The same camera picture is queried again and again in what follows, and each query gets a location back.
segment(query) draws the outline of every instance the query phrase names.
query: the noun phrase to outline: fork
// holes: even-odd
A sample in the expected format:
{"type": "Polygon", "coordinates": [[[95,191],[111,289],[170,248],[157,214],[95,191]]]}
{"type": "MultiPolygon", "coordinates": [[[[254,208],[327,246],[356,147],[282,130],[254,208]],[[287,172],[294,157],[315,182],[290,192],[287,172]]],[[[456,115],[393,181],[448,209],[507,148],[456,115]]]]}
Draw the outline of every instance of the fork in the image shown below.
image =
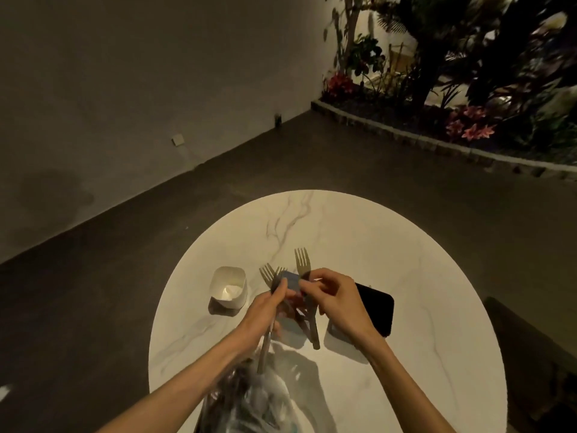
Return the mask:
{"type": "MultiPolygon", "coordinates": [[[[280,274],[286,270],[285,267],[277,267],[276,271],[272,269],[272,266],[269,263],[266,263],[263,267],[258,269],[260,271],[260,275],[263,277],[265,284],[270,288],[272,292],[280,284],[280,274]]],[[[260,349],[260,356],[258,357],[258,366],[256,369],[257,373],[263,373],[264,371],[264,364],[265,359],[268,354],[268,347],[270,346],[270,334],[272,333],[272,329],[275,326],[275,319],[272,318],[272,322],[270,322],[270,327],[268,327],[267,332],[264,335],[263,346],[260,349]]]]}
{"type": "MultiPolygon", "coordinates": [[[[304,247],[294,250],[294,256],[297,260],[297,272],[301,279],[309,280],[310,274],[310,259],[307,249],[304,247]]],[[[309,318],[310,335],[313,342],[314,349],[321,349],[319,341],[319,331],[317,329],[317,304],[314,298],[310,295],[304,295],[305,304],[307,305],[307,317],[309,318]]]]}

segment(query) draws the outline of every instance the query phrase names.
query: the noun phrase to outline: clear plastic bag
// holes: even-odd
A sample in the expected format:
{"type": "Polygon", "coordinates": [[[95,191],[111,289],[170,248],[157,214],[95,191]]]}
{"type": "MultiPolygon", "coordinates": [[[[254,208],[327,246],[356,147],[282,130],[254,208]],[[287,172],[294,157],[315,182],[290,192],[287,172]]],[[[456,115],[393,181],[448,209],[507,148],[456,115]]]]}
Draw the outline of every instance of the clear plastic bag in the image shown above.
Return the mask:
{"type": "Polygon", "coordinates": [[[298,433],[284,383],[270,368],[246,360],[220,379],[203,402],[195,433],[298,433]]]}

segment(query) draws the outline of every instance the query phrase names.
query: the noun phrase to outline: white wall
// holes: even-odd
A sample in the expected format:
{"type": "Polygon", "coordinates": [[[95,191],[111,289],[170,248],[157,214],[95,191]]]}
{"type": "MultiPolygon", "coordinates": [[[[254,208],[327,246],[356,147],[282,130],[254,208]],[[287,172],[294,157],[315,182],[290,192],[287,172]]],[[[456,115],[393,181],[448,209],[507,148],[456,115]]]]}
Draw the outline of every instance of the white wall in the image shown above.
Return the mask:
{"type": "Polygon", "coordinates": [[[336,3],[0,0],[0,261],[309,109],[336,3]]]}

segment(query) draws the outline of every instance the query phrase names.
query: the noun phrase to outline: round marble table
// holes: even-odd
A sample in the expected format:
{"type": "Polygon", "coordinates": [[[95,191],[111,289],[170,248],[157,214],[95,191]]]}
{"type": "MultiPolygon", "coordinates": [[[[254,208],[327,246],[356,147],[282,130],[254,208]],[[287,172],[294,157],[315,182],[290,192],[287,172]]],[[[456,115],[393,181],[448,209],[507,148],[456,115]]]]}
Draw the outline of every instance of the round marble table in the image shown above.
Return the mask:
{"type": "MultiPolygon", "coordinates": [[[[433,404],[468,433],[504,432],[507,388],[501,353],[471,283],[432,238],[369,200],[323,190],[266,196],[228,213],[183,255],[156,310],[148,357],[153,391],[191,364],[242,319],[266,290],[258,268],[295,270],[294,248],[313,267],[329,267],[395,299],[397,357],[433,404]],[[246,271],[249,297],[235,316],[209,310],[208,286],[220,266],[246,271]]],[[[376,375],[350,344],[327,332],[321,349],[288,328],[273,342],[274,368],[285,381],[305,433],[400,432],[376,375]]],[[[181,432],[193,432],[200,407],[181,432]]]]}

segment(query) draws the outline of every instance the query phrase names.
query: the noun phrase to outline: stone border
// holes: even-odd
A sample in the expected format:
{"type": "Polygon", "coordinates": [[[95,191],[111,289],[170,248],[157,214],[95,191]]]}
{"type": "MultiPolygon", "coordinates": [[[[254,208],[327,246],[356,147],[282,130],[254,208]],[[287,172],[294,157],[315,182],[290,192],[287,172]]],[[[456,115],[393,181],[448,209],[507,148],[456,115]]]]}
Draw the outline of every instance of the stone border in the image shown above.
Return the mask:
{"type": "Polygon", "coordinates": [[[507,171],[515,174],[531,175],[536,178],[555,178],[577,182],[576,166],[497,155],[458,144],[446,143],[445,141],[436,140],[424,135],[417,135],[366,118],[357,117],[320,100],[310,102],[310,108],[321,114],[328,115],[339,123],[346,124],[347,126],[361,127],[367,132],[381,136],[392,135],[392,138],[399,143],[417,146],[422,150],[435,152],[439,155],[458,156],[468,162],[483,166],[490,172],[507,171]]]}

